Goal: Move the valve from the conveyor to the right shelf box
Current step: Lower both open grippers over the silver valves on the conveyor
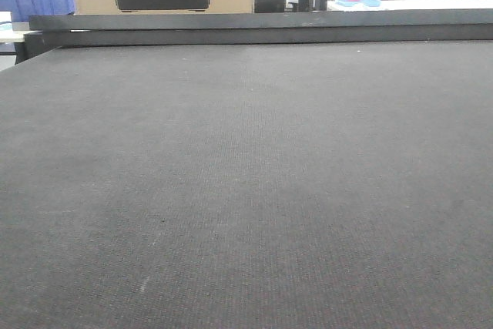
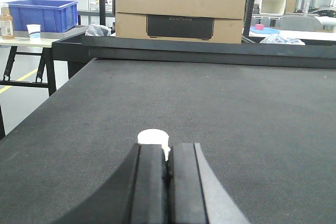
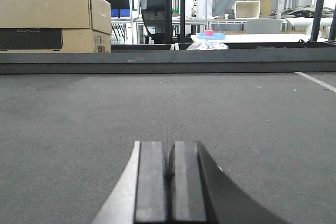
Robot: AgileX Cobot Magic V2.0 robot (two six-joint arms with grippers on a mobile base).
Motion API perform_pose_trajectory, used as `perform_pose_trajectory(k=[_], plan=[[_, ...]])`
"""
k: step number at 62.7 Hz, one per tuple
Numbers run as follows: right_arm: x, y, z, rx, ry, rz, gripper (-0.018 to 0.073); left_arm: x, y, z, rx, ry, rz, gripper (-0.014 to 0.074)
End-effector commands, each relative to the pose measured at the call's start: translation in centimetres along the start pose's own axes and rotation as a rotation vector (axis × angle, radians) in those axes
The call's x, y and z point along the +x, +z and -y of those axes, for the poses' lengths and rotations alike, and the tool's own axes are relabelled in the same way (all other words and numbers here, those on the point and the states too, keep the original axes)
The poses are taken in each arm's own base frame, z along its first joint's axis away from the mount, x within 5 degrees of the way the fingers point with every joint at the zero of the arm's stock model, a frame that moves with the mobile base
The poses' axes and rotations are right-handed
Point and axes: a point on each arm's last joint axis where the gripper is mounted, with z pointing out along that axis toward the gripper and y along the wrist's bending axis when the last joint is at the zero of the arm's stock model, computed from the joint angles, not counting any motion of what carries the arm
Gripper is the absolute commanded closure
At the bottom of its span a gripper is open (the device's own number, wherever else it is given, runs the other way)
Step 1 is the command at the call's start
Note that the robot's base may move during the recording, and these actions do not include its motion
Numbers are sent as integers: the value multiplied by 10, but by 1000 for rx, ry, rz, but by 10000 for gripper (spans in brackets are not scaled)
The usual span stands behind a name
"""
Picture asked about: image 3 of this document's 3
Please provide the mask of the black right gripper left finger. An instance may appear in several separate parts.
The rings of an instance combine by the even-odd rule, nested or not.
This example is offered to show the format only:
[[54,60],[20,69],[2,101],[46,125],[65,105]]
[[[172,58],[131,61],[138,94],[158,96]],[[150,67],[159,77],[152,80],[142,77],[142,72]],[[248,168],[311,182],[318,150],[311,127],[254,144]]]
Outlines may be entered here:
[[161,142],[135,141],[128,163],[93,223],[165,223],[165,155]]

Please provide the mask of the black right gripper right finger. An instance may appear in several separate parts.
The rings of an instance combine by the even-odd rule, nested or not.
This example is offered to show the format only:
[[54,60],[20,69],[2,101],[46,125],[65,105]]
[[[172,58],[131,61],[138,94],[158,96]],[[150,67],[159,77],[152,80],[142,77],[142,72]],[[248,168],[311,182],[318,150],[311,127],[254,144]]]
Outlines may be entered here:
[[172,223],[285,223],[239,188],[200,142],[171,150]]

